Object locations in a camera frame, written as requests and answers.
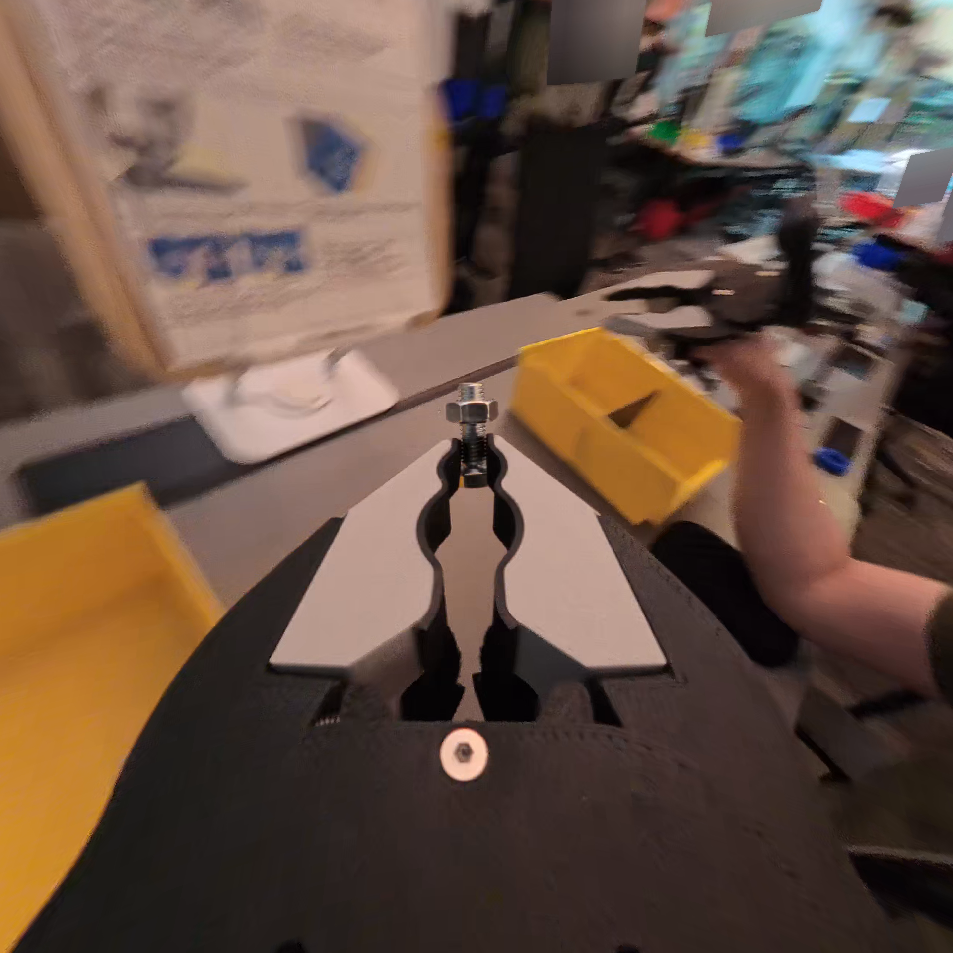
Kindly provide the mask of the black upright panel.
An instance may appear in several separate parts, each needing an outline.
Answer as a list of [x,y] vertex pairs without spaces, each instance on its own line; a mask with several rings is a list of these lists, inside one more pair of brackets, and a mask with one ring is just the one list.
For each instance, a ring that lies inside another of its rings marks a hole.
[[510,300],[578,293],[589,269],[606,153],[598,125],[530,122],[519,150]]

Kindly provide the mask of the yellow plastic bin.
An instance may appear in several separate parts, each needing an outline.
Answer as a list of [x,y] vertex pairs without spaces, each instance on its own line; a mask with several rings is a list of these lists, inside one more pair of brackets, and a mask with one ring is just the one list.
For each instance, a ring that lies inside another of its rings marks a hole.
[[83,851],[224,608],[143,484],[1,536],[1,949]]
[[601,327],[522,348],[509,408],[635,525],[673,516],[734,462],[740,444],[735,414]]

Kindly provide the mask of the blue storage bin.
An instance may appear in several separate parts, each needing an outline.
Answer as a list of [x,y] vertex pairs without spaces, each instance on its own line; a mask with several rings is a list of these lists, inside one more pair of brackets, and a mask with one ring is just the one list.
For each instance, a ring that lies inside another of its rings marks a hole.
[[507,108],[504,83],[482,78],[451,78],[439,85],[452,125],[500,120]]

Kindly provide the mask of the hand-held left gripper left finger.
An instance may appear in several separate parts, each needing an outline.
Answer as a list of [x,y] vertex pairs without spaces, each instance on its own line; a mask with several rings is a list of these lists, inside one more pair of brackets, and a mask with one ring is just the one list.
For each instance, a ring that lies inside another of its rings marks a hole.
[[438,442],[342,519],[270,657],[280,673],[372,690],[409,721],[449,721],[460,651],[436,550],[451,530],[460,441]]

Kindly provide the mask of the steel hex bolt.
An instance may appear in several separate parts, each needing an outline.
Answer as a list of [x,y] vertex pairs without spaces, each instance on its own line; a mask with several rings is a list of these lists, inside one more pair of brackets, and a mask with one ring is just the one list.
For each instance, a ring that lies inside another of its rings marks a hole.
[[[457,399],[449,402],[474,399],[489,400],[485,394],[484,385],[480,382],[463,382],[459,384]],[[468,489],[478,489],[488,485],[487,427],[489,424],[491,422],[476,426],[454,424],[459,426],[460,477],[462,485]]]

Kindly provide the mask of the person's right forearm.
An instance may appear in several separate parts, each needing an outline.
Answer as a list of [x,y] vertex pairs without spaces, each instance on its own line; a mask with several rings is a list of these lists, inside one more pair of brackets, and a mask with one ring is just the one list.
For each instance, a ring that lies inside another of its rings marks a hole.
[[852,557],[789,399],[745,400],[742,423],[735,533],[764,601],[816,648],[941,697],[931,627],[950,589]]

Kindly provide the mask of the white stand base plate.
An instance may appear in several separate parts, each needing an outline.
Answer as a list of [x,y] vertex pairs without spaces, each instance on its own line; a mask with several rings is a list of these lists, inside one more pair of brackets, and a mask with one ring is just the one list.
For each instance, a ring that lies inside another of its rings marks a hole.
[[284,456],[391,410],[399,391],[363,352],[318,351],[193,381],[190,414],[232,463]]

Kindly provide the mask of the black desk panel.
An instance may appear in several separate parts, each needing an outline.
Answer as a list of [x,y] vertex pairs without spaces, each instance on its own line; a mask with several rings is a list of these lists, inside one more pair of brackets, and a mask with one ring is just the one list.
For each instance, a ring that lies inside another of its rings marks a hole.
[[44,516],[136,484],[168,508],[243,470],[187,415],[27,462],[16,481],[30,514]]

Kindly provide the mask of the red floor container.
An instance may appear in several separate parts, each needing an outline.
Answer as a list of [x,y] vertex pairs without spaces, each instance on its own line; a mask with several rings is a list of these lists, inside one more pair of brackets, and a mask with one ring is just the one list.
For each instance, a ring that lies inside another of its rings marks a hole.
[[637,213],[634,232],[649,243],[668,240],[679,234],[685,215],[674,198],[655,198],[647,201]]

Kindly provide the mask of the red storage bin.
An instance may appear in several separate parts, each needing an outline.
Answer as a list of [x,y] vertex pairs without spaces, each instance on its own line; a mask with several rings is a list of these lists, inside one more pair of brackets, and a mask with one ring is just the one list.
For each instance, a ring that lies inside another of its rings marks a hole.
[[838,198],[838,207],[845,217],[876,229],[894,229],[905,217],[902,208],[894,207],[892,197],[875,192],[843,192]]

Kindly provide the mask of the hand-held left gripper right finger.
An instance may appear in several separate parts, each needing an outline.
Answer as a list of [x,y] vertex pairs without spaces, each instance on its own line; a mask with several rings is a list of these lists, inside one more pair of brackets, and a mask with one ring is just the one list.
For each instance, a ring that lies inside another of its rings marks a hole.
[[663,673],[666,655],[595,509],[490,436],[493,616],[473,675],[485,721],[536,721],[578,686],[583,721],[620,721],[604,682]]

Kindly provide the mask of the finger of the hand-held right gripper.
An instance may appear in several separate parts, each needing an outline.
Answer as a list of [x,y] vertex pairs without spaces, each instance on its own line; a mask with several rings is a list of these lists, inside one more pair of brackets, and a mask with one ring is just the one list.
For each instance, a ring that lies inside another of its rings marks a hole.
[[604,300],[673,299],[676,302],[705,302],[716,281],[716,273],[708,269],[651,272],[634,281],[604,293]]
[[719,326],[706,309],[618,313],[604,320],[604,329],[618,336],[643,340],[714,340],[719,337]]

